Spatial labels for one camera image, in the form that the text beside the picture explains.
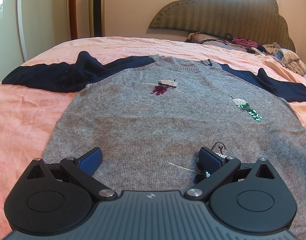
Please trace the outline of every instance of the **pink cloth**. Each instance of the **pink cloth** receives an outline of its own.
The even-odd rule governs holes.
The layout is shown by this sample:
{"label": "pink cloth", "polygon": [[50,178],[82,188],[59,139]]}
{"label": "pink cloth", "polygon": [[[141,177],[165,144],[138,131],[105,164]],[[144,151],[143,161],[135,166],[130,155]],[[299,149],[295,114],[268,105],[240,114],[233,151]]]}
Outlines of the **pink cloth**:
{"label": "pink cloth", "polygon": [[249,49],[252,48],[252,47],[253,48],[257,48],[258,47],[258,44],[256,42],[251,41],[249,39],[241,39],[241,38],[235,37],[232,41],[235,42],[238,45],[247,47]]}
{"label": "pink cloth", "polygon": [[[264,68],[268,76],[306,85],[301,77],[283,68],[270,56],[255,56],[241,51],[215,46],[156,39],[105,37],[80,39],[60,44],[23,65],[76,61],[85,50],[102,64],[128,56],[160,54],[190,60],[212,59],[237,70],[257,74]],[[53,93],[22,86],[0,84],[0,239],[11,229],[3,212],[5,198],[24,169],[35,157],[40,157],[54,129],[76,93]],[[306,128],[306,102],[290,103]]]}

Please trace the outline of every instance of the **tower fan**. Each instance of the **tower fan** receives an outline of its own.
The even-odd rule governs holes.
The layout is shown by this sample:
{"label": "tower fan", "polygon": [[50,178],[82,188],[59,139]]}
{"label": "tower fan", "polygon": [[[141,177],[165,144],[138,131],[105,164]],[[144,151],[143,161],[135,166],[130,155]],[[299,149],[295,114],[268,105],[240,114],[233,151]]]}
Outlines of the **tower fan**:
{"label": "tower fan", "polygon": [[90,36],[104,37],[104,0],[89,0]]}

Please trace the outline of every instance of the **blue gripper pad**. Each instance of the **blue gripper pad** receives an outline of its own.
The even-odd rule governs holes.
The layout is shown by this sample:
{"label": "blue gripper pad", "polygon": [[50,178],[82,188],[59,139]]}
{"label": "blue gripper pad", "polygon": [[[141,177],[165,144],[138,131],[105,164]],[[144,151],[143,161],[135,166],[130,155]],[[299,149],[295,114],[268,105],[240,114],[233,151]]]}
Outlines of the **blue gripper pad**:
{"label": "blue gripper pad", "polygon": [[206,147],[202,147],[198,153],[200,164],[210,174],[216,172],[225,163],[225,159],[212,152]]}
{"label": "blue gripper pad", "polygon": [[80,158],[76,159],[74,163],[82,171],[92,175],[102,163],[102,151],[100,148],[95,147]]}

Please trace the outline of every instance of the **upholstered headboard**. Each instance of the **upholstered headboard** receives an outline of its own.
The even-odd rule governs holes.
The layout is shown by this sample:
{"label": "upholstered headboard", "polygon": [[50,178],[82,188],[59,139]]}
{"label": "upholstered headboard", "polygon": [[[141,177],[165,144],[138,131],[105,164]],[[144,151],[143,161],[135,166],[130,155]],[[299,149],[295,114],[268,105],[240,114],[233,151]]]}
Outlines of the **upholstered headboard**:
{"label": "upholstered headboard", "polygon": [[261,45],[276,41],[295,51],[276,0],[175,1],[156,14],[149,28],[201,31],[219,37],[230,33]]}

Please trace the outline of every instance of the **sequin embroidery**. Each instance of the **sequin embroidery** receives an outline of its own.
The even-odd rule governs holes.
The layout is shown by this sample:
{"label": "sequin embroidery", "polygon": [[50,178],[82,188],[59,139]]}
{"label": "sequin embroidery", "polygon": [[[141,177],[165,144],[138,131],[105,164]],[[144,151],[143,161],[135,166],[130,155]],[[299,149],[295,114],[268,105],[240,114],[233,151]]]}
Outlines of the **sequin embroidery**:
{"label": "sequin embroidery", "polygon": [[250,104],[240,98],[233,98],[232,95],[229,95],[232,98],[233,103],[240,108],[241,111],[246,111],[249,115],[252,116],[252,118],[258,122],[261,122],[261,119],[263,119],[254,109],[251,108]]}
{"label": "sequin embroidery", "polygon": [[151,94],[156,94],[159,96],[165,93],[168,88],[175,89],[177,86],[178,83],[176,82],[176,79],[160,80],[158,85],[154,87],[154,90],[151,92]]}

